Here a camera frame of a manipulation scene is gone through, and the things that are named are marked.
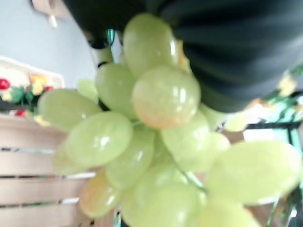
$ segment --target yellow flower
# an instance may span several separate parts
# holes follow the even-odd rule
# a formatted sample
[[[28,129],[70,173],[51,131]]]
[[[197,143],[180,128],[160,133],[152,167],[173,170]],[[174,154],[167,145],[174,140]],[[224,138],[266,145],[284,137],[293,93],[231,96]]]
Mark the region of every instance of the yellow flower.
[[[38,124],[40,124],[43,127],[48,127],[48,126],[51,125],[49,122],[43,120],[41,115],[34,116],[34,121],[37,122]]]
[[[297,83],[293,80],[291,74],[284,75],[278,84],[280,95],[284,97],[291,95],[295,91],[296,87]]]
[[[47,85],[47,79],[44,75],[36,74],[36,75],[31,75],[29,77],[30,82],[40,84],[42,86]]]
[[[40,83],[33,83],[32,92],[33,92],[33,95],[35,95],[35,96],[41,94],[43,92],[43,85]]]
[[[2,100],[6,102],[11,102],[13,100],[13,96],[11,95],[10,91],[6,91],[2,94]]]

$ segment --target bunch of grapes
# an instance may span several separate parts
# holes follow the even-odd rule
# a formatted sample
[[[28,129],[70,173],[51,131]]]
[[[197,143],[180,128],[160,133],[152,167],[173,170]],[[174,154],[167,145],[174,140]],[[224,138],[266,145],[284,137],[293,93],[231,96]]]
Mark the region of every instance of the bunch of grapes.
[[[83,212],[99,218],[121,204],[131,227],[257,227],[243,205],[289,193],[302,171],[299,152],[274,140],[231,146],[215,132],[226,114],[200,104],[203,91],[160,19],[134,17],[123,43],[123,64],[104,64],[95,81],[110,111],[64,89],[39,102],[43,118],[68,132],[53,156],[57,171],[102,166],[82,191]],[[226,126],[238,131],[244,122],[239,113]],[[203,183],[191,177],[200,172]]]

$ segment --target black object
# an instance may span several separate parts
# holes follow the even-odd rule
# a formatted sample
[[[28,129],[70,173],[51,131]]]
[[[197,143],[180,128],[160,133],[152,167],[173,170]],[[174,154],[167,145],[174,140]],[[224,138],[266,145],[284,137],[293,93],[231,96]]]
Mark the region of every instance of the black object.
[[[98,100],[98,105],[103,111],[110,111],[110,109],[100,99]]]
[[[106,37],[108,29],[123,31],[136,14],[145,12],[141,0],[64,0],[87,39]]]
[[[145,8],[164,19],[184,41],[201,101],[220,112],[269,95],[303,59],[300,0],[64,1],[88,40],[104,38],[109,28],[123,31]]]

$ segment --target wooden crate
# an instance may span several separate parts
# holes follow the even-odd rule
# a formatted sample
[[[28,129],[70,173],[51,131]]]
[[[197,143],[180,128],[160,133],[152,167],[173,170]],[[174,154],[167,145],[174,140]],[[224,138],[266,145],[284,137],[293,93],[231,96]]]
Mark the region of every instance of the wooden crate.
[[[24,118],[0,115],[0,147],[56,149],[65,134]],[[51,154],[0,151],[1,227],[112,227],[113,213],[101,220],[84,216],[76,198],[86,177],[56,175]]]

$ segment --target wooden slat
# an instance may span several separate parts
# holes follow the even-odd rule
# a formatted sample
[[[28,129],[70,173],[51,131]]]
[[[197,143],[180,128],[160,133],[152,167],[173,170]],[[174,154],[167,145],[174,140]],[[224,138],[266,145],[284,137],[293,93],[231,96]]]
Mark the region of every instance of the wooden slat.
[[[0,205],[79,197],[87,179],[0,179]]]
[[[65,137],[25,118],[0,114],[0,147],[55,149]]]
[[[51,155],[0,152],[0,175],[54,174]]]
[[[94,227],[113,227],[115,222],[114,218],[115,218],[115,213],[114,211],[111,211],[108,214],[106,214],[103,218],[96,220]]]
[[[87,220],[87,221],[83,221],[83,222],[80,222],[77,224],[73,224],[68,227],[94,227],[94,226],[91,226],[90,223],[91,223],[91,220]]]
[[[0,209],[1,227],[59,227],[86,220],[77,205]]]

